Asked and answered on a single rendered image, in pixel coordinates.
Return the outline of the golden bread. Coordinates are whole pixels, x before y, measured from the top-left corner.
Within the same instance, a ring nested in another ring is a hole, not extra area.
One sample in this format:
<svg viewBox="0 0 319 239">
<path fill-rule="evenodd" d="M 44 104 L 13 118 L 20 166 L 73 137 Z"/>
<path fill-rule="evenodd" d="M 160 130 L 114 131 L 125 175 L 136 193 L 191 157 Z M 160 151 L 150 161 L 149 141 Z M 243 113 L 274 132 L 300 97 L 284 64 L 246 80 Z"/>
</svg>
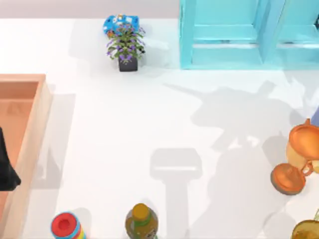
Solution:
<svg viewBox="0 0 319 239">
<path fill-rule="evenodd" d="M 298 223 L 292 231 L 291 239 L 319 239 L 319 221 L 304 220 Z"/>
</svg>

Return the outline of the stack of coloured rings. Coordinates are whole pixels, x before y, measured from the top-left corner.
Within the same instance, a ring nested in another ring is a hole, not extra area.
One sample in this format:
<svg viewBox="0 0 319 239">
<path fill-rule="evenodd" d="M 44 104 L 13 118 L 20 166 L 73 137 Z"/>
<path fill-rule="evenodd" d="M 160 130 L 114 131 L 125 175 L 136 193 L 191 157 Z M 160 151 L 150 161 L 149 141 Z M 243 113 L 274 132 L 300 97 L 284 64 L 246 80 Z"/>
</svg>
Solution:
<svg viewBox="0 0 319 239">
<path fill-rule="evenodd" d="M 71 212 L 63 212 L 54 217 L 51 233 L 55 239 L 87 239 L 80 221 Z"/>
</svg>

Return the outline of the yellow-capped juice bottle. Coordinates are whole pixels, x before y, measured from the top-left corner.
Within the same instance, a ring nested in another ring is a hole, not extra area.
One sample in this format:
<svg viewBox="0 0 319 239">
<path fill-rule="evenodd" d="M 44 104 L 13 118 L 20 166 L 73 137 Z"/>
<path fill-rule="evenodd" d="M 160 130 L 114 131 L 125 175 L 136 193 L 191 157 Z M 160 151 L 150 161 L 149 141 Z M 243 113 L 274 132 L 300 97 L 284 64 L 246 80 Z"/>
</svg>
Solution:
<svg viewBox="0 0 319 239">
<path fill-rule="evenodd" d="M 156 213 L 144 203 L 128 212 L 125 228 L 130 239 L 158 239 L 159 221 Z"/>
</svg>

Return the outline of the blue printed bag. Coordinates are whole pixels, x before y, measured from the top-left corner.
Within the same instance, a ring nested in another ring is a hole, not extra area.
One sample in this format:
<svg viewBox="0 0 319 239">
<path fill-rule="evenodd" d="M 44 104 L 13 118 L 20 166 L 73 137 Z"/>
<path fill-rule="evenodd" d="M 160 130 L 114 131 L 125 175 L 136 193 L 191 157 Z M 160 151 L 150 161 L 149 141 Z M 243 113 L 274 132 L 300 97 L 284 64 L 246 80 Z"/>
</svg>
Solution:
<svg viewBox="0 0 319 239">
<path fill-rule="evenodd" d="M 125 29 L 131 29 L 133 32 L 138 32 L 140 29 L 139 17 L 125 14 L 111 15 L 103 24 L 103 32 L 109 38 L 115 34 L 121 34 Z"/>
</svg>

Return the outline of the light blue rack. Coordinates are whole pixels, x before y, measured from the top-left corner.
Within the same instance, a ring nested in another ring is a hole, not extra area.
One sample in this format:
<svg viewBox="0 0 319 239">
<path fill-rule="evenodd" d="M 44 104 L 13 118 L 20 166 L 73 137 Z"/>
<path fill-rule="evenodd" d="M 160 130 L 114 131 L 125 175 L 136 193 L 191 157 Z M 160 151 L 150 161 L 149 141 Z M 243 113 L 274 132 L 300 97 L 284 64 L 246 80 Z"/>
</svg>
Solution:
<svg viewBox="0 0 319 239">
<path fill-rule="evenodd" d="M 183 69 L 319 70 L 319 0 L 179 0 Z"/>
</svg>

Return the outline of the purple flowering plant black pot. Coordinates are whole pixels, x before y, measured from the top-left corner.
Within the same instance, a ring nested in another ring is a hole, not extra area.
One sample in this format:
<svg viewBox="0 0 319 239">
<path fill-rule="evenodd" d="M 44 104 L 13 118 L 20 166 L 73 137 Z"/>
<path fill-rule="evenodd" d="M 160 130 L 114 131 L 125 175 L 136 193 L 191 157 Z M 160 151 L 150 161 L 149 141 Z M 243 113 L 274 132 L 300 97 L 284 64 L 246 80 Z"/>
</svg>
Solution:
<svg viewBox="0 0 319 239">
<path fill-rule="evenodd" d="M 107 31 L 107 56 L 118 61 L 119 71 L 135 72 L 138 60 L 145 54 L 145 35 L 143 28 L 134 29 L 129 24 L 121 24 L 116 31 Z"/>
</svg>

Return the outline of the salmon-coloured shallow box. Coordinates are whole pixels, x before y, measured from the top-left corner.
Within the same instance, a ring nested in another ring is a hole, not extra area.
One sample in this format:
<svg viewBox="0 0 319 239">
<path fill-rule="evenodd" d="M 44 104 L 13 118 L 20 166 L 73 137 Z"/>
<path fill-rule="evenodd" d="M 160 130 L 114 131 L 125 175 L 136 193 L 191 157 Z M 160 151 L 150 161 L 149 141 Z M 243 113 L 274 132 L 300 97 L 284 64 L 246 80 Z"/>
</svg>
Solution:
<svg viewBox="0 0 319 239">
<path fill-rule="evenodd" d="M 21 179 L 14 191 L 0 192 L 0 239 L 20 236 L 51 102 L 44 74 L 0 74 L 0 127 Z"/>
</svg>

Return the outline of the copper trophy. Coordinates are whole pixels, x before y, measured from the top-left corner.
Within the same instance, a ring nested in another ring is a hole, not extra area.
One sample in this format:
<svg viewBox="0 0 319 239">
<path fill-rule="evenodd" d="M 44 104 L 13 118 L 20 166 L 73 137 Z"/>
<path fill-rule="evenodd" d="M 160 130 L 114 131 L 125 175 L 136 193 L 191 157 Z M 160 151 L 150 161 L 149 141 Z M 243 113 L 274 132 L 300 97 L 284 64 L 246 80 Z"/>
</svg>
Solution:
<svg viewBox="0 0 319 239">
<path fill-rule="evenodd" d="M 306 177 L 319 173 L 319 127 L 310 118 L 290 131 L 286 158 L 287 163 L 272 170 L 271 182 L 280 193 L 297 195 L 305 187 Z"/>
</svg>

